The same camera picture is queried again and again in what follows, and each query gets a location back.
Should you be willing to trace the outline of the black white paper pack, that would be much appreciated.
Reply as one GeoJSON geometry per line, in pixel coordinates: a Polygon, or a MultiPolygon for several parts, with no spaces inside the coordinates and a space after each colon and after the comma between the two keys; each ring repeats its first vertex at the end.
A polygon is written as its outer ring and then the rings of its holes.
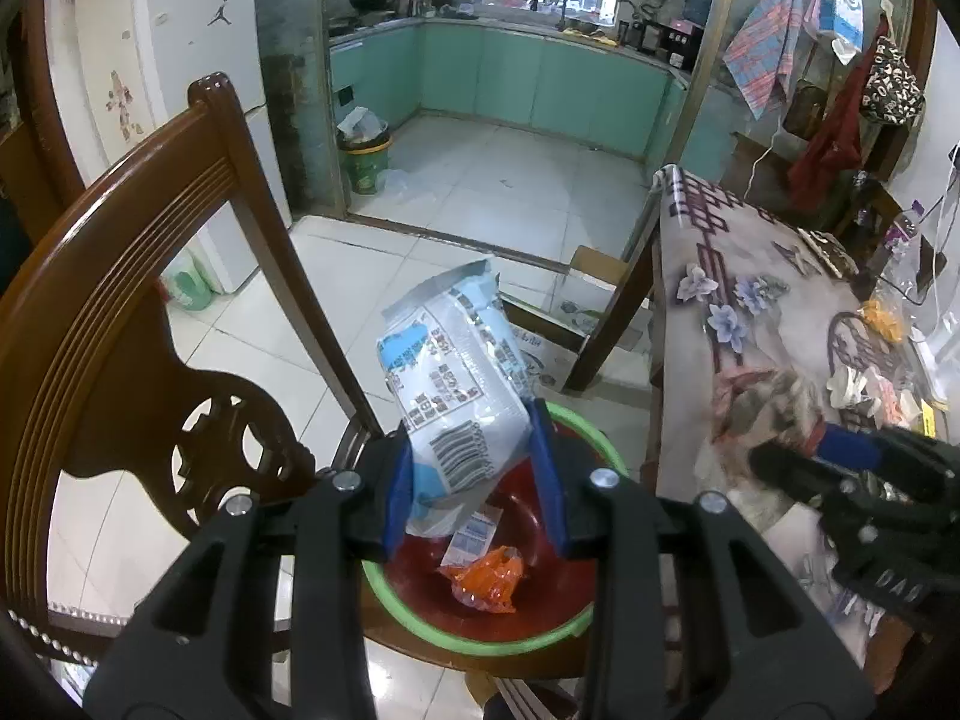
{"type": "Polygon", "coordinates": [[[827,380],[828,401],[835,410],[854,410],[871,405],[874,399],[867,394],[867,376],[850,366],[839,366],[827,380]]]}

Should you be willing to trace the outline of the white blue plastic wrapper bag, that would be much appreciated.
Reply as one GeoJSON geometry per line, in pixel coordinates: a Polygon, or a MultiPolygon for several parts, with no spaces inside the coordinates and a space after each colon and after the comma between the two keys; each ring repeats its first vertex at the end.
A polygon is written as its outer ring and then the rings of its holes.
{"type": "Polygon", "coordinates": [[[487,259],[382,310],[376,355],[412,447],[407,533],[452,535],[529,451],[527,364],[487,259]]]}

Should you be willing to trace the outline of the teal kitchen cabinets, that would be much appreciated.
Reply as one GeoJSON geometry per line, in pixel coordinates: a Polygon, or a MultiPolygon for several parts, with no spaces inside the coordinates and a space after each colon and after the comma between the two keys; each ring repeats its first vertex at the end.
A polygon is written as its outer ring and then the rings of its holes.
{"type": "Polygon", "coordinates": [[[556,135],[658,169],[686,78],[636,50],[501,21],[405,18],[329,49],[334,110],[444,114],[556,135]]]}

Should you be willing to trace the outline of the green kitchen trash bin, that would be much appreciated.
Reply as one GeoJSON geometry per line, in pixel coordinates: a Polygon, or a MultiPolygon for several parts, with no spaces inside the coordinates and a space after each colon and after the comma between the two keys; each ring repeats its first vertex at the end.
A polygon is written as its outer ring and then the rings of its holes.
{"type": "Polygon", "coordinates": [[[373,195],[389,165],[391,127],[364,106],[356,106],[337,124],[338,151],[353,192],[373,195]]]}

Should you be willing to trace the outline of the orange snack bag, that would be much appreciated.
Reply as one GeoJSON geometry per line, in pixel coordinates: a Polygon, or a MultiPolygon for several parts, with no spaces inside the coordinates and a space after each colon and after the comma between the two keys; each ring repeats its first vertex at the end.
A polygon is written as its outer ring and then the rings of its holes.
{"type": "Polygon", "coordinates": [[[861,304],[859,315],[871,330],[887,343],[900,344],[905,341],[907,329],[903,323],[901,310],[887,304],[883,299],[871,298],[861,304]]]}

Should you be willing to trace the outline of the orange wrapper in basin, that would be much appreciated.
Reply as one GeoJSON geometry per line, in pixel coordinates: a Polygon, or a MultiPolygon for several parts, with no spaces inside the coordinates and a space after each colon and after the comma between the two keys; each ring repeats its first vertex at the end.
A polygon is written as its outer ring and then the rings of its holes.
{"type": "Polygon", "coordinates": [[[500,546],[465,566],[439,567],[451,584],[451,593],[460,605],[491,614],[516,611],[512,595],[524,578],[521,553],[512,546],[500,546]]]}

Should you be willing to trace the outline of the red basin green rim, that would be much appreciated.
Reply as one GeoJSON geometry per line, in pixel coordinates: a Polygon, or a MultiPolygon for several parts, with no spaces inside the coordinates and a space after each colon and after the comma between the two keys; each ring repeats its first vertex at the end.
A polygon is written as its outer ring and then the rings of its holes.
{"type": "Polygon", "coordinates": [[[363,566],[364,629],[420,660],[483,665],[553,652],[586,635],[596,594],[589,561],[558,556],[548,541],[534,468],[519,461],[457,532],[405,536],[391,561],[363,566]],[[454,594],[452,574],[498,548],[523,561],[509,611],[480,610],[454,594]]]}

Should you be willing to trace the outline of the clear plastic water bottle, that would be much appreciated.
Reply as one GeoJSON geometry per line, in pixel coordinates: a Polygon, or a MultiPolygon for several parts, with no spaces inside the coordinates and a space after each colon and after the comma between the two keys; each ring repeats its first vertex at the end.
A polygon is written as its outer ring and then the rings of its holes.
{"type": "Polygon", "coordinates": [[[892,283],[903,293],[914,293],[918,288],[918,271],[921,266],[921,232],[924,206],[918,200],[901,211],[885,232],[877,254],[878,274],[887,283],[892,283]]]}

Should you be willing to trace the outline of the cardboard box on floor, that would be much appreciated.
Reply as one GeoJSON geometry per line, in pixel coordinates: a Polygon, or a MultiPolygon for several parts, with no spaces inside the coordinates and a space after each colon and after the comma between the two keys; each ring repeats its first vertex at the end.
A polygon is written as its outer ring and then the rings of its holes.
{"type": "Polygon", "coordinates": [[[561,392],[573,372],[579,353],[599,330],[605,312],[615,304],[617,289],[633,271],[644,277],[649,291],[641,299],[633,319],[623,329],[617,346],[602,362],[597,377],[620,387],[649,385],[651,356],[652,255],[641,255],[635,270],[599,250],[578,247],[565,271],[537,273],[547,283],[545,291],[519,284],[508,268],[519,262],[505,260],[498,273],[503,307],[521,346],[527,372],[535,383],[553,392],[561,392]]]}

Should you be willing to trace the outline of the red hanging garment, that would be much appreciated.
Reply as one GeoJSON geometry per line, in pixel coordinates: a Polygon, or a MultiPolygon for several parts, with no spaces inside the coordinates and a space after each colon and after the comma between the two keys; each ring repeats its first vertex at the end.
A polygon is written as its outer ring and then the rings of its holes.
{"type": "Polygon", "coordinates": [[[832,109],[828,110],[800,160],[789,169],[791,210],[801,215],[813,215],[827,198],[836,177],[843,171],[861,166],[859,119],[862,93],[874,65],[878,41],[889,34],[889,17],[880,13],[871,47],[850,71],[832,109]]]}

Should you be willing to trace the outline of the dark wooden carved chair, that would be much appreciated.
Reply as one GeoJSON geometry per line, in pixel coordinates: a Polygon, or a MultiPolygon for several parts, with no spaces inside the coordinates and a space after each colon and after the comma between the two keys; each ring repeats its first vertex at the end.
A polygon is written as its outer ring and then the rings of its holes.
{"type": "Polygon", "coordinates": [[[132,475],[179,535],[229,491],[306,493],[313,454],[250,380],[187,366],[160,291],[163,270],[231,210],[302,348],[347,418],[350,466],[381,436],[281,219],[228,76],[192,83],[189,106],[76,200],[2,299],[2,617],[42,656],[91,667],[119,624],[47,596],[60,476],[132,475]]]}

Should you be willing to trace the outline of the green detergent bottle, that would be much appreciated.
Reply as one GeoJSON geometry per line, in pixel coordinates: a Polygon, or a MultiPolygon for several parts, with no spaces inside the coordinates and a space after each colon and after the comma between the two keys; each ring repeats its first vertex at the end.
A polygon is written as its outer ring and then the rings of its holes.
{"type": "Polygon", "coordinates": [[[160,280],[169,299],[182,309],[203,310],[212,304],[210,284],[187,249],[164,267],[160,280]]]}

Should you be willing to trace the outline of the leopard print bag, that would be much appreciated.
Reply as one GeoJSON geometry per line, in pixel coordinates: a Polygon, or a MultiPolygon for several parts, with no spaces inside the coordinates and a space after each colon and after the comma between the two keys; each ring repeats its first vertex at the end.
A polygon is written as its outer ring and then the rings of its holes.
{"type": "Polygon", "coordinates": [[[894,127],[911,125],[926,98],[900,49],[889,36],[878,36],[874,60],[862,88],[861,114],[869,121],[894,127]]]}

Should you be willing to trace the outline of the plaid hanging cloth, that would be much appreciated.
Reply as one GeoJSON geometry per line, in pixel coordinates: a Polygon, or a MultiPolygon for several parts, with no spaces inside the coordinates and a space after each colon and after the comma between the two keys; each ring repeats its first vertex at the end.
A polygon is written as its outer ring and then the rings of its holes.
{"type": "Polygon", "coordinates": [[[722,56],[755,121],[789,93],[802,15],[804,0],[758,0],[722,56]]]}

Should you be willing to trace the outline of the white blue hanging bag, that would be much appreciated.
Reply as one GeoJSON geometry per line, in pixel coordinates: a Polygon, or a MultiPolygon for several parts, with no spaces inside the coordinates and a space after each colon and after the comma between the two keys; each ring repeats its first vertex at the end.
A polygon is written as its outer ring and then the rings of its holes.
{"type": "Polygon", "coordinates": [[[830,43],[843,65],[850,65],[861,54],[862,34],[862,0],[818,0],[817,36],[830,43]]]}

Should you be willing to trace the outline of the white refrigerator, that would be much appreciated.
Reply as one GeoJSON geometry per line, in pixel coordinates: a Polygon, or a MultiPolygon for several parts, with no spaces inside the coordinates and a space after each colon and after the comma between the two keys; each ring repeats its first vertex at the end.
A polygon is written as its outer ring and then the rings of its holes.
{"type": "Polygon", "coordinates": [[[60,122],[93,184],[187,107],[190,83],[235,87],[278,211],[290,210],[270,132],[254,0],[43,0],[60,122]]]}

